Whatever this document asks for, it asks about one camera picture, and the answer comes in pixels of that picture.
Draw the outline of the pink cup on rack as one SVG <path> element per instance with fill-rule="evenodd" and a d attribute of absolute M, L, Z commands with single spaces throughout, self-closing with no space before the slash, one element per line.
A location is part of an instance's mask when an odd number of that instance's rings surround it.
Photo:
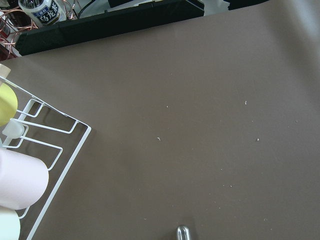
<path fill-rule="evenodd" d="M 0 149 L 0 205 L 22 210 L 36 203 L 49 183 L 46 164 L 35 157 Z"/>

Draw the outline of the yellow cup on rack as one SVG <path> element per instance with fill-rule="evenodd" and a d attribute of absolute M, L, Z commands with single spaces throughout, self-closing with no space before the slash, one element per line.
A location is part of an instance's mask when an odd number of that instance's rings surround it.
<path fill-rule="evenodd" d="M 13 89 L 2 83 L 0 85 L 0 126 L 6 125 L 16 115 L 18 99 Z"/>

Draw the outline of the white cup on rack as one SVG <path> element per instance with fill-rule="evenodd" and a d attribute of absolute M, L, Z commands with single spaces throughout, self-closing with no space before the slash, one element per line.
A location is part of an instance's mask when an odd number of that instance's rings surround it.
<path fill-rule="evenodd" d="M 21 224 L 15 210 L 0 207 L 0 239 L 18 240 L 20 237 Z"/>

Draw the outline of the black tray at table edge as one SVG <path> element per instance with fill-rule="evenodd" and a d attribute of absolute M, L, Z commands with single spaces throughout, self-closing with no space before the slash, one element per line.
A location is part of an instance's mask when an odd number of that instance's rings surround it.
<path fill-rule="evenodd" d="M 22 32 L 15 49 L 21 56 L 85 43 L 204 16 L 200 0 L 153 0 L 124 9 Z"/>

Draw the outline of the steel muddler black tip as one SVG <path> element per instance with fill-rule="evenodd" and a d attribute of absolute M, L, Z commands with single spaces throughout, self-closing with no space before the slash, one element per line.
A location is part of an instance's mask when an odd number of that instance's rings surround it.
<path fill-rule="evenodd" d="M 177 240 L 191 240 L 190 229 L 186 225 L 179 225 L 176 229 Z"/>

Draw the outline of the tea bottle white label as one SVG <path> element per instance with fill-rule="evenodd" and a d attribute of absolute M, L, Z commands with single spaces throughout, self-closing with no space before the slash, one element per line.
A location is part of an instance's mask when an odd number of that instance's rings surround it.
<path fill-rule="evenodd" d="M 54 25 L 67 19 L 66 11 L 57 0 L 19 0 L 18 5 L 38 27 Z"/>

